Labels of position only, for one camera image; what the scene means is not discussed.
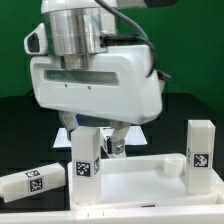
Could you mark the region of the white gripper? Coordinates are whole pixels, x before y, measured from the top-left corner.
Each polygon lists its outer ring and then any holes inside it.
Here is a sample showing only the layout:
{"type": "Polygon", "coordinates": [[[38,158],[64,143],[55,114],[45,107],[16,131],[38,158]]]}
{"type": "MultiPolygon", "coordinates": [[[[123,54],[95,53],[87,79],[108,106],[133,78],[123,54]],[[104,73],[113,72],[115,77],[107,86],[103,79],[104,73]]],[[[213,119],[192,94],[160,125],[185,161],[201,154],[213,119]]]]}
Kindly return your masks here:
{"type": "Polygon", "coordinates": [[[62,69],[60,59],[49,56],[32,58],[30,70],[37,102],[60,110],[67,133],[78,127],[76,114],[114,120],[114,155],[125,152],[131,124],[147,123],[162,111],[162,89],[145,45],[111,46],[92,56],[87,70],[62,69]]]}

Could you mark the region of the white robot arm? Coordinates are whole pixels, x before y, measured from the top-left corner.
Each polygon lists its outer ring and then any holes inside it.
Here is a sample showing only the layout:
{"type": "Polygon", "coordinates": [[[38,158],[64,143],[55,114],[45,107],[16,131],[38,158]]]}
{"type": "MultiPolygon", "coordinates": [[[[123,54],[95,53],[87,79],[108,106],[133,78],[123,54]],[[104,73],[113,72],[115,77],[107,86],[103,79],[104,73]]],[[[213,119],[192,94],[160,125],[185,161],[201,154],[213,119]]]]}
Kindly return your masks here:
{"type": "Polygon", "coordinates": [[[39,105],[62,120],[76,114],[108,120],[106,153],[124,153],[129,127],[161,113],[169,76],[157,69],[147,34],[120,10],[177,1],[42,0],[44,21],[24,40],[39,105]]]}

